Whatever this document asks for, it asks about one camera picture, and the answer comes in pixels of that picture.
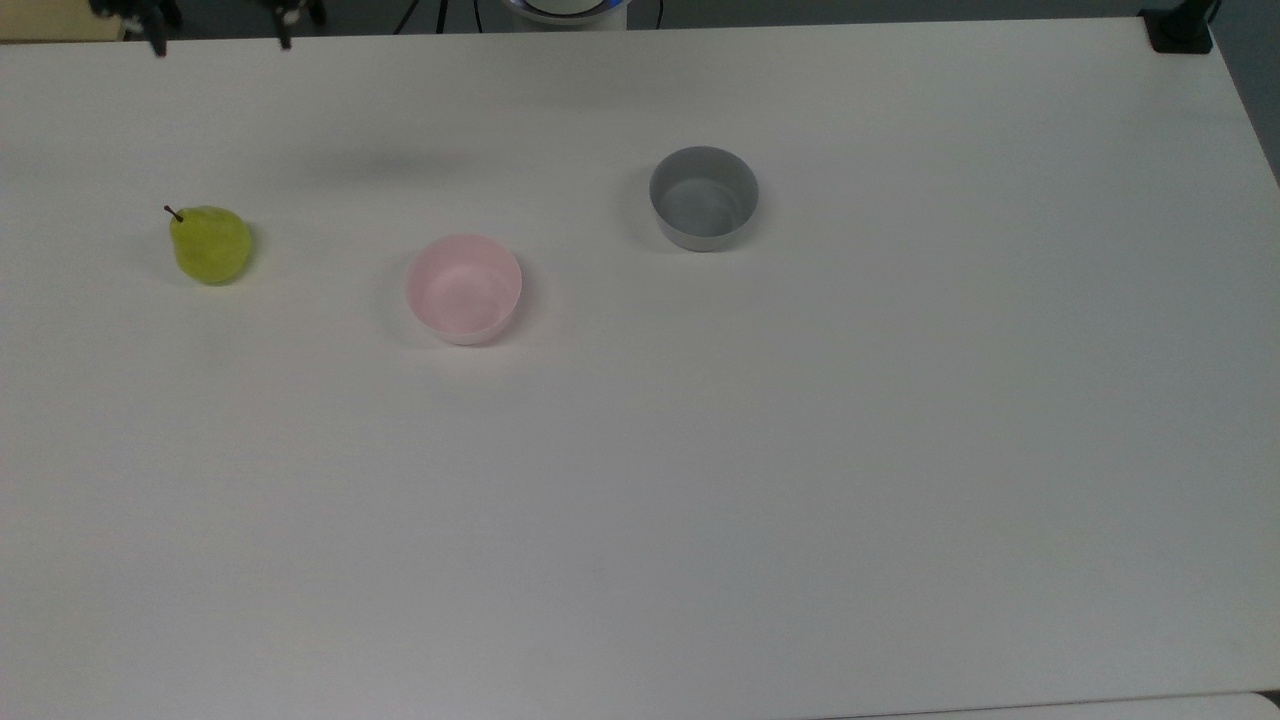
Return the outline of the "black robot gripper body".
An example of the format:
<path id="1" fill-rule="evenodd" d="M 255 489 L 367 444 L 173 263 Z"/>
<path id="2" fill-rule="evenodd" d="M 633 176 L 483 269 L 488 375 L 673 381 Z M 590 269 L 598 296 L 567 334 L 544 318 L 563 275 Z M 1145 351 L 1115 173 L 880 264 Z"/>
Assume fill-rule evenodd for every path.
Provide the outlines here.
<path id="1" fill-rule="evenodd" d="M 303 15 L 324 27 L 326 6 L 324 1 L 248 1 L 284 27 L 296 26 Z M 124 22 L 138 26 L 157 15 L 170 27 L 182 27 L 184 17 L 178 1 L 88 1 L 90 10 L 97 17 L 120 17 Z"/>

